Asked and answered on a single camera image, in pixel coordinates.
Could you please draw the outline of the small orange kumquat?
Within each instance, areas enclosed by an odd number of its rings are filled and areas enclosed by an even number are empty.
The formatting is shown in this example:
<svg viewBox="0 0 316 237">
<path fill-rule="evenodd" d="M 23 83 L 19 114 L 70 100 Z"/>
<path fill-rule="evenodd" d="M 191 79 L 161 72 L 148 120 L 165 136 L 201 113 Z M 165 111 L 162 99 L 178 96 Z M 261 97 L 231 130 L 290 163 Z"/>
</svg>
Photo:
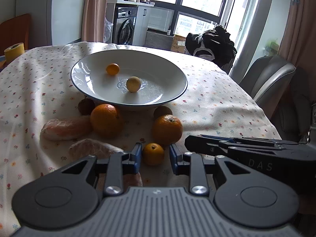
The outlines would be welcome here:
<svg viewBox="0 0 316 237">
<path fill-rule="evenodd" d="M 142 151 L 142 160 L 146 165 L 157 166 L 165 159 L 164 149 L 157 143 L 147 144 Z"/>
<path fill-rule="evenodd" d="M 111 63 L 106 67 L 105 71 L 108 75 L 114 76 L 120 72 L 120 66 L 116 63 Z"/>
</svg>

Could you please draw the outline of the large orange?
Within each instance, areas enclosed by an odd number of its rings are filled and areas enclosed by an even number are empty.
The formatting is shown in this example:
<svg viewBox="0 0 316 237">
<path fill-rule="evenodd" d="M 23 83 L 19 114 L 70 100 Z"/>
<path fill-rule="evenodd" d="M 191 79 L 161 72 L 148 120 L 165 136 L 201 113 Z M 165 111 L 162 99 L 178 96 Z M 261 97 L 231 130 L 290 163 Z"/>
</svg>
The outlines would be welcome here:
<svg viewBox="0 0 316 237">
<path fill-rule="evenodd" d="M 183 134 L 181 121 L 173 115 L 163 115 L 154 120 L 151 128 L 153 140 L 161 145 L 168 146 L 179 141 Z"/>
<path fill-rule="evenodd" d="M 93 130 L 100 137 L 114 139 L 124 128 L 124 118 L 118 108 L 110 104 L 101 104 L 90 114 Z"/>
</svg>

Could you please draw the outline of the dark red small fruit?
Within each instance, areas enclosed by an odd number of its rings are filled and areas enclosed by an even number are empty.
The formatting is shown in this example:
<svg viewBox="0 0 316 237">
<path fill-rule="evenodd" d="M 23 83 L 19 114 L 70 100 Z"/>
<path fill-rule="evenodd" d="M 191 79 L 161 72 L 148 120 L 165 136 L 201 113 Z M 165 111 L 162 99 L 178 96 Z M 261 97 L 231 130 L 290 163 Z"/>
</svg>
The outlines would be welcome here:
<svg viewBox="0 0 316 237">
<path fill-rule="evenodd" d="M 81 115 L 87 116 L 95 109 L 95 102 L 91 99 L 84 98 L 78 103 L 78 110 Z"/>
</svg>

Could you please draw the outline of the peeled grapefruit piece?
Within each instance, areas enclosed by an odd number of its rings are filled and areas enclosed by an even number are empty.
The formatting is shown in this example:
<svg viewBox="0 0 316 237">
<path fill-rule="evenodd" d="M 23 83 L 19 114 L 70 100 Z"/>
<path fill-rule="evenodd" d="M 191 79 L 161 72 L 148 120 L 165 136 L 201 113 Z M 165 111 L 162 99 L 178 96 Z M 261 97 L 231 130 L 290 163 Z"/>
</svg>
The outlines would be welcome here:
<svg viewBox="0 0 316 237">
<path fill-rule="evenodd" d="M 41 136 L 49 141 L 68 141 L 86 136 L 93 131 L 90 116 L 51 119 L 41 130 Z"/>
</svg>

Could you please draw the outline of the floral white tablecloth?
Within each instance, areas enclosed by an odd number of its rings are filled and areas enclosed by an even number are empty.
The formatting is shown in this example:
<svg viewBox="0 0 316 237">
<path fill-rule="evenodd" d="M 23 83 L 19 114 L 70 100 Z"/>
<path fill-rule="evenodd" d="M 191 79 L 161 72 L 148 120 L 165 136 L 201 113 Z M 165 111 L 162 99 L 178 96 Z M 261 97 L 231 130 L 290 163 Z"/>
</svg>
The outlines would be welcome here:
<svg viewBox="0 0 316 237">
<path fill-rule="evenodd" d="M 77 116 L 84 98 L 70 71 L 81 58 L 115 44 L 79 42 L 31 49 L 1 71 L 1 236 L 19 228 L 11 200 L 23 185 L 70 163 L 70 141 L 40 138 L 50 119 Z M 276 128 L 252 98 L 215 64 L 190 55 L 146 48 L 176 64 L 188 87 L 168 103 L 183 137 L 218 135 L 278 139 Z"/>
</svg>

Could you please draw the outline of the yellowish round longan fruit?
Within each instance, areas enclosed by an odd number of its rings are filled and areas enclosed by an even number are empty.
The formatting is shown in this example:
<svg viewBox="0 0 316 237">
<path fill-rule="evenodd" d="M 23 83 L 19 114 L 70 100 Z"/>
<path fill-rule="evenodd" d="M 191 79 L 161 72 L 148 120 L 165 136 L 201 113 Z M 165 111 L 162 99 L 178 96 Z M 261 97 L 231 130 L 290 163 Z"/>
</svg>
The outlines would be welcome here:
<svg viewBox="0 0 316 237">
<path fill-rule="evenodd" d="M 126 87 L 130 93 L 135 93 L 141 88 L 141 80 L 136 76 L 132 76 L 128 78 Z"/>
</svg>

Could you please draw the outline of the grey leather chair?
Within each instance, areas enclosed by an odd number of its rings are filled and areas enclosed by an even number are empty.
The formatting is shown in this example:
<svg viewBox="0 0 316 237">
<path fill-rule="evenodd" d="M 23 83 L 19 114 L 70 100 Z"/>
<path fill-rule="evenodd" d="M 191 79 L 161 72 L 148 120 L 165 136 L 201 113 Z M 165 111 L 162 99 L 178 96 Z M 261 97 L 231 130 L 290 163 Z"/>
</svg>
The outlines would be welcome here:
<svg viewBox="0 0 316 237">
<path fill-rule="evenodd" d="M 260 107 L 278 103 L 295 70 L 295 66 L 278 55 L 260 57 L 239 85 Z"/>
</svg>

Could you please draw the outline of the small orange kumquat in plate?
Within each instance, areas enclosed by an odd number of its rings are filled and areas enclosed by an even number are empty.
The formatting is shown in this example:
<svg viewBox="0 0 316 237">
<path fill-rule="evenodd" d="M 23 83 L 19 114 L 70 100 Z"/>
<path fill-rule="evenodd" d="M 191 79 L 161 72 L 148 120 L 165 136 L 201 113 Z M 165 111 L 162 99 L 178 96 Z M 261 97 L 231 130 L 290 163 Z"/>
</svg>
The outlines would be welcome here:
<svg viewBox="0 0 316 237">
<path fill-rule="evenodd" d="M 120 72 L 120 66 L 116 63 L 111 63 L 106 67 L 105 71 L 108 75 L 114 76 Z"/>
</svg>

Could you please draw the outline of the white plate with blue rim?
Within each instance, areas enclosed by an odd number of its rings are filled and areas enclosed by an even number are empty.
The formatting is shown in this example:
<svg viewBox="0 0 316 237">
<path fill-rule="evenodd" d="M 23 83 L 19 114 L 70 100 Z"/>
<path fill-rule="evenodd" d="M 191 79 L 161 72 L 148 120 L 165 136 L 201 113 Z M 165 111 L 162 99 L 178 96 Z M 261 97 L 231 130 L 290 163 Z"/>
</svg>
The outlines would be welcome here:
<svg viewBox="0 0 316 237">
<path fill-rule="evenodd" d="M 188 80 L 162 50 L 113 49 L 93 53 L 71 69 L 87 97 L 127 110 L 155 108 L 181 97 Z"/>
</svg>

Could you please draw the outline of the pink curtain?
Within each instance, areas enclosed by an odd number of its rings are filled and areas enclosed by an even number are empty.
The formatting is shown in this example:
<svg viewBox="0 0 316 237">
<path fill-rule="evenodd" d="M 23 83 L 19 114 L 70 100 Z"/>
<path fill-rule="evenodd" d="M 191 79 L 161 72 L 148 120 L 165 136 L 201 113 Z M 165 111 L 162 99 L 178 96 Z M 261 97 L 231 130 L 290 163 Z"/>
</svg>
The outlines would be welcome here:
<svg viewBox="0 0 316 237">
<path fill-rule="evenodd" d="M 278 54 L 296 67 L 315 71 L 315 0 L 291 0 Z"/>
<path fill-rule="evenodd" d="M 81 40 L 87 42 L 103 42 L 104 19 L 107 0 L 85 0 Z"/>
</svg>

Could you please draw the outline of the black clothes pile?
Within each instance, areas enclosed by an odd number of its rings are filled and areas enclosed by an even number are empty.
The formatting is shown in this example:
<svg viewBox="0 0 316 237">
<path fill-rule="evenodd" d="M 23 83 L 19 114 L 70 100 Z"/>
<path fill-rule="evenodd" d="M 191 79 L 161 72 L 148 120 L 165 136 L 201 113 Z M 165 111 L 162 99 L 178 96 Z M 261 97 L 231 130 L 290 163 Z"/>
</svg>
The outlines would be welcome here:
<svg viewBox="0 0 316 237">
<path fill-rule="evenodd" d="M 230 34 L 221 25 L 201 34 L 189 33 L 185 48 L 190 55 L 209 60 L 220 68 L 234 60 L 237 54 Z"/>
</svg>

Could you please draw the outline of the cardboard box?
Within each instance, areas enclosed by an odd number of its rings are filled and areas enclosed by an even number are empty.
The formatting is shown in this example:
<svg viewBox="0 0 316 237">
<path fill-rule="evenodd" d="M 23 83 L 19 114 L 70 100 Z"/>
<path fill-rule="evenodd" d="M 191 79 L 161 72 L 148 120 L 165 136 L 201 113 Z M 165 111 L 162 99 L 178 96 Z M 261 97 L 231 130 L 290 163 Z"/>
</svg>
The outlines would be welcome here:
<svg viewBox="0 0 316 237">
<path fill-rule="evenodd" d="M 185 41 L 186 41 L 186 37 L 183 37 L 180 35 L 174 35 L 170 50 L 176 53 L 185 54 L 186 53 Z"/>
</svg>

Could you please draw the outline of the yellow tape roll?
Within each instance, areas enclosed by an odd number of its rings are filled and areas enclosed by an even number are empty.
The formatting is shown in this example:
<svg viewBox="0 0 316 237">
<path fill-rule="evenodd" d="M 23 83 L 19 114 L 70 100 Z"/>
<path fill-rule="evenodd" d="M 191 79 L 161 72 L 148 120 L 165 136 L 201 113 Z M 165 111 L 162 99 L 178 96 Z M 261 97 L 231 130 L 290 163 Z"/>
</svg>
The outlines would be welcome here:
<svg viewBox="0 0 316 237">
<path fill-rule="evenodd" d="M 4 55 L 5 55 L 5 59 L 6 59 L 7 64 L 11 63 L 12 61 L 14 61 L 16 58 L 18 58 L 19 56 L 21 56 L 24 53 L 25 53 L 25 49 L 24 49 L 23 42 L 16 43 L 16 44 L 6 48 L 4 50 Z"/>
</svg>

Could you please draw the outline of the orange wooden chair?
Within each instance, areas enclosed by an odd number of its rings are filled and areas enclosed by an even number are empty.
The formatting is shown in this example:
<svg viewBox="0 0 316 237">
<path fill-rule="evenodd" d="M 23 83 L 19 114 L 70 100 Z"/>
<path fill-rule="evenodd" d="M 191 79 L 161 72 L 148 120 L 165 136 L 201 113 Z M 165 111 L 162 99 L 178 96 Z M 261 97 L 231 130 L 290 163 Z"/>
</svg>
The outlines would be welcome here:
<svg viewBox="0 0 316 237">
<path fill-rule="evenodd" d="M 4 56 L 4 50 L 6 48 L 21 42 L 24 44 L 24 49 L 28 50 L 30 27 L 30 14 L 23 14 L 1 23 L 0 55 Z"/>
</svg>

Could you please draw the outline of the white refrigerator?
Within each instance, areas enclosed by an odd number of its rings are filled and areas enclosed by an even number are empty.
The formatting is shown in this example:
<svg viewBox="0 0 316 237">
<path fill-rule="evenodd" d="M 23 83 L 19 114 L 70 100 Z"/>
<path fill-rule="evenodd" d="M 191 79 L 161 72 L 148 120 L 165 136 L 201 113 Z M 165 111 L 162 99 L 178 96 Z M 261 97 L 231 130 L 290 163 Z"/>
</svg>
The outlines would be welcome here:
<svg viewBox="0 0 316 237">
<path fill-rule="evenodd" d="M 51 12 L 53 0 L 16 0 L 16 16 L 31 15 L 30 49 L 52 45 Z"/>
</svg>

